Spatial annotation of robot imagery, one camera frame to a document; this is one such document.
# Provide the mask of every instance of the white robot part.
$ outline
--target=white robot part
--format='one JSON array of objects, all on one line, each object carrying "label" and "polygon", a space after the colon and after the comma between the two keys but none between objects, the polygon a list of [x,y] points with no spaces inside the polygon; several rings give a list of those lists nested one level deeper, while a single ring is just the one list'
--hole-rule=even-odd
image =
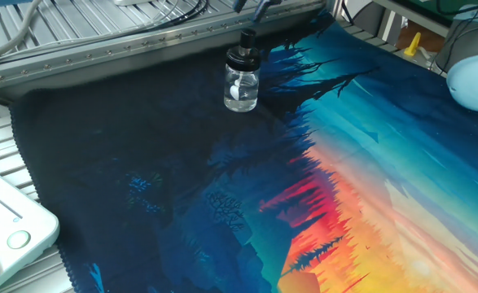
[{"label": "white robot part", "polygon": [[0,286],[54,244],[55,215],[0,177]]}]

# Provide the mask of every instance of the metal frame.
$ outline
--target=metal frame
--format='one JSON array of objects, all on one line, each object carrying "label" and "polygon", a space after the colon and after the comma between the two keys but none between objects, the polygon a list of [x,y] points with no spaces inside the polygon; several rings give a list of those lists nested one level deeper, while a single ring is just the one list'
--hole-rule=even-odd
[{"label": "metal frame", "polygon": [[[28,37],[23,46],[29,48],[34,44],[44,44],[52,42],[56,38],[61,39],[66,36],[70,36],[70,33],[75,33],[74,36],[88,37],[93,34],[102,33],[99,28],[104,25],[105,29],[109,31],[115,31],[121,28],[127,28],[136,24],[145,23],[143,15],[145,7],[143,4],[138,4],[131,7],[117,7],[115,4],[108,0],[92,0],[92,3],[102,7],[97,7],[97,12],[92,15],[92,12],[86,13],[82,10],[82,6],[71,7],[70,0],[54,0],[52,3],[56,3],[57,6],[53,6],[56,10],[59,10],[59,15],[64,19],[64,23],[60,22],[59,17],[52,14],[55,13],[54,9],[50,9],[50,6],[42,7],[42,5],[50,5],[50,0],[44,0],[40,5],[39,13],[42,17],[37,17],[32,23],[32,35]],[[97,42],[95,44],[87,46],[78,46],[72,49],[60,50],[54,53],[35,55],[35,54],[21,54],[25,59],[17,59],[17,56],[5,60],[5,63],[0,64],[0,89],[4,90],[7,87],[13,85],[19,85],[21,83],[27,83],[35,79],[42,77],[49,77],[58,73],[68,72],[78,68],[90,67],[95,64],[106,63],[108,61],[114,61],[116,59],[128,58],[129,56],[139,55],[141,53],[150,52],[154,50],[164,49],[173,45],[178,45],[186,42],[193,42],[195,40],[205,39],[236,31],[251,25],[251,17],[254,14],[257,0],[250,0],[241,14],[236,14],[232,9],[231,0],[218,0],[210,2],[210,9],[208,13],[188,21],[185,24],[181,24],[172,28],[161,29],[153,33],[141,33],[139,35],[129,37],[119,37],[105,42]],[[77,0],[74,3],[85,4],[85,0]],[[323,7],[322,0],[286,0],[281,5],[273,6],[268,10],[262,24],[267,25],[274,20],[285,19],[289,16],[301,15],[307,11],[313,11]],[[176,15],[180,15],[184,10],[191,8],[191,6],[179,7],[175,11]],[[146,9],[148,14],[163,13],[162,10],[150,11],[150,5]],[[20,9],[24,7],[24,4],[19,5]],[[12,7],[7,7],[7,12],[12,10]],[[81,17],[78,15],[73,19],[73,10],[81,10]],[[0,26],[0,35],[8,33],[9,29],[3,30]],[[215,46],[213,41],[208,42],[208,47]],[[25,47],[20,45],[18,50],[22,50]],[[117,68],[113,68],[111,74],[118,74]],[[99,79],[103,76],[89,76],[91,80]]]},{"label": "metal frame", "polygon": [[[445,27],[442,24],[438,24],[436,21],[429,19],[411,9],[404,7],[401,4],[394,2],[393,0],[373,0],[373,2],[378,3],[379,5],[387,8],[390,11],[395,12],[398,15],[401,15],[408,20],[414,21],[416,24],[423,26],[424,28],[430,29],[434,33],[439,34],[442,37],[446,37],[449,33],[449,28]],[[391,13],[385,14],[388,18],[394,17]],[[388,18],[384,17],[383,22],[385,24],[391,24],[392,21],[389,21]]]}]

